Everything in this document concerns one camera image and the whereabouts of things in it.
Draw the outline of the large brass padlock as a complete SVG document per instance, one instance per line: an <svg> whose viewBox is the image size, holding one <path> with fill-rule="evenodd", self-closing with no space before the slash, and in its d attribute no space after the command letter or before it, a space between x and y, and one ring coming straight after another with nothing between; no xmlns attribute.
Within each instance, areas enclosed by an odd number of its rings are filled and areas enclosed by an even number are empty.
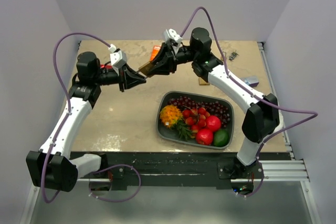
<svg viewBox="0 0 336 224"><path fill-rule="evenodd" d="M152 69L154 67L154 64L151 61L148 61L144 65L142 65L135 73L136 74L142 74L147 78L150 78L153 76Z"/></svg>

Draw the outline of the brass padlock with key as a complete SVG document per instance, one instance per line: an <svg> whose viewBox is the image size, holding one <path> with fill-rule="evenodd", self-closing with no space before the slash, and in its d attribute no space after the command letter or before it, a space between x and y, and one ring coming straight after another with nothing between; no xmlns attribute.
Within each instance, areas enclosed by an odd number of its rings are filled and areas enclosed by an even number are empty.
<svg viewBox="0 0 336 224"><path fill-rule="evenodd" d="M209 86L210 85L210 83L208 83L207 81L203 80L202 78L198 79L198 84L200 86Z"/></svg>

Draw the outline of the black key bunch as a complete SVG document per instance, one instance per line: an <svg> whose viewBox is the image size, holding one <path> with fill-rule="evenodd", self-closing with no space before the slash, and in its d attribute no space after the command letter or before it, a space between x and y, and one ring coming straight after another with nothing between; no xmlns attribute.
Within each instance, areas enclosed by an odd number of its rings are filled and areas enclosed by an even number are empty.
<svg viewBox="0 0 336 224"><path fill-rule="evenodd" d="M238 52L235 50L235 51L232 51L231 54L229 55L228 59L229 61L233 61L237 56L239 56Z"/></svg>

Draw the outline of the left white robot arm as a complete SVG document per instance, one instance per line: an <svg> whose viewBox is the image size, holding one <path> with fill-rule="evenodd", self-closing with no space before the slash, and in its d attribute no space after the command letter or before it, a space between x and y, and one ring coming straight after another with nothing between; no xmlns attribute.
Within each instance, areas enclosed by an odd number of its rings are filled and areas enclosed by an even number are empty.
<svg viewBox="0 0 336 224"><path fill-rule="evenodd" d="M111 68L102 68L100 60L90 51L77 57L77 73L69 90L66 105L48 140L38 151L30 151L26 163L33 184L44 189L71 191L77 180L93 174L103 178L108 174L107 156L89 153L71 159L74 140L84 120L101 94L101 86L118 84L120 91L146 82L145 78L127 64L126 54L116 50L110 54Z"/></svg>

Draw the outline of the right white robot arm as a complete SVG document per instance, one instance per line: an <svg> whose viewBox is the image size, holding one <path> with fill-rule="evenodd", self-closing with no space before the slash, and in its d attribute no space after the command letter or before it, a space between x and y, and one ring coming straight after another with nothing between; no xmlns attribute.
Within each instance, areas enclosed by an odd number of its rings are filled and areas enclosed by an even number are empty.
<svg viewBox="0 0 336 224"><path fill-rule="evenodd" d="M177 66L191 62L195 74L228 95L244 112L242 124L244 140L234 159L233 170L237 177L246 178L253 171L262 142L283 127L278 100L273 94L249 87L236 77L211 50L212 39L205 28L192 30L190 43L182 44L181 36L174 29L163 33L164 42L151 61L148 76L168 75Z"/></svg>

